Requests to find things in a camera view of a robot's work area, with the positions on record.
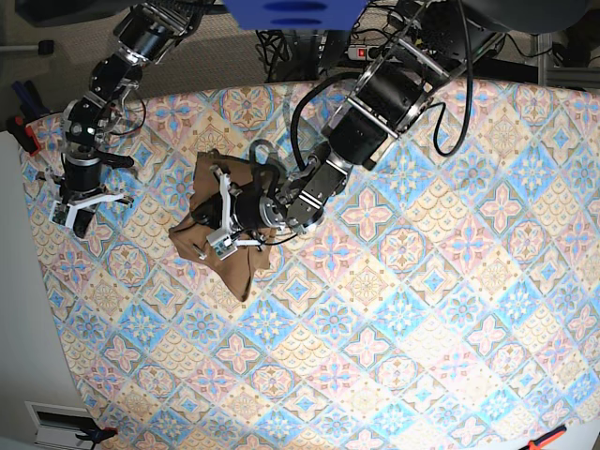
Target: patterned tablecloth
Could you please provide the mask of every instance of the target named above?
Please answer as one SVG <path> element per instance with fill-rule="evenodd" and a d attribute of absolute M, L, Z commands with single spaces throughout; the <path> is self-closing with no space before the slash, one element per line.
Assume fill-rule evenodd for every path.
<path fill-rule="evenodd" d="M 465 448 L 600 413 L 600 98 L 478 82 L 467 144 L 431 146 L 422 117 L 376 172 L 356 170 L 314 235 L 274 249 L 237 302 L 181 260 L 195 154 L 293 167 L 288 125 L 309 86 L 155 98 L 113 151 L 136 200 L 103 206 L 87 238 L 51 224 L 57 117 L 22 156 L 25 199 L 56 329 L 106 448 Z M 343 99 L 305 110 L 301 146 Z M 464 85 L 441 93 L 459 133 Z"/>

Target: black equipment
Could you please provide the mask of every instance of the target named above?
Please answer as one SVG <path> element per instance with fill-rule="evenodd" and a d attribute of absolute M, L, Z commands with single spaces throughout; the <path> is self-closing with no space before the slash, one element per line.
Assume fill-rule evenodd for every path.
<path fill-rule="evenodd" d="M 130 0 L 17 0 L 17 8 L 32 23 L 47 24 L 91 20 L 133 3 Z M 132 160 L 108 155 L 100 148 L 121 120 L 123 102 L 138 87 L 142 69 L 159 61 L 169 49 L 193 33 L 212 4 L 213 1 L 150 0 L 133 7 L 117 26 L 114 33 L 120 49 L 98 64 L 92 74 L 90 91 L 69 105 L 63 116 L 66 174 L 62 178 L 45 176 L 60 186 L 52 211 L 54 222 L 72 228 L 76 219 L 73 211 L 83 211 L 84 225 L 98 201 L 126 203 L 130 200 L 125 193 L 106 192 L 100 185 L 99 169 L 102 165 L 130 168 Z M 462 145 L 469 127 L 473 63 L 495 49 L 507 30 L 558 31 L 576 22 L 588 4 L 589 0 L 406 0 L 398 3 L 402 26 L 388 39 L 377 59 L 362 74 L 331 77 L 298 105 L 291 131 L 298 170 L 280 173 L 274 166 L 263 166 L 262 172 L 271 173 L 268 187 L 260 181 L 239 187 L 231 183 L 227 168 L 214 166 L 219 194 L 200 205 L 192 217 L 214 230 L 207 240 L 221 259 L 241 246 L 280 244 L 269 242 L 260 234 L 259 230 L 265 228 L 289 229 L 294 235 L 308 233 L 323 219 L 328 200 L 345 188 L 353 167 L 362 165 L 372 170 L 394 140 L 427 108 L 441 107 L 432 145 L 440 155 L 452 156 Z M 309 39 L 308 47 L 302 48 L 317 44 Z M 320 61 L 331 65 L 332 56 L 323 53 L 323 49 L 320 51 Z M 440 88 L 462 74 L 467 77 L 463 127 L 453 149 L 444 153 L 438 146 L 438 133 L 445 105 L 431 102 Z M 300 113 L 311 98 L 344 79 L 355 79 L 356 84 L 322 130 L 327 141 L 313 149 L 304 161 L 298 145 Z M 80 237 L 84 234 L 83 225 L 75 227 Z"/>

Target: brown cloth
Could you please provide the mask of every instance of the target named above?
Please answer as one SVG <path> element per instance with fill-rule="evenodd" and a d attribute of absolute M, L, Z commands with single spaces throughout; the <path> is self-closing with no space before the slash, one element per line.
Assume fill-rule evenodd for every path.
<path fill-rule="evenodd" d="M 194 194 L 189 200 L 190 214 L 174 228 L 169 230 L 169 237 L 177 248 L 181 258 L 194 263 L 207 265 L 214 270 L 230 289 L 233 295 L 241 301 L 248 300 L 254 272 L 257 269 L 269 268 L 270 247 L 263 251 L 256 247 L 240 247 L 232 256 L 222 261 L 214 249 L 206 241 L 206 236 L 213 232 L 209 227 L 199 225 L 191 218 L 191 211 L 218 193 L 218 181 L 210 167 L 218 164 L 227 167 L 232 182 L 243 186 L 252 181 L 252 165 L 237 157 L 225 157 L 219 152 L 199 153 L 194 173 Z M 195 244 L 205 254 L 201 260 L 192 244 Z"/>

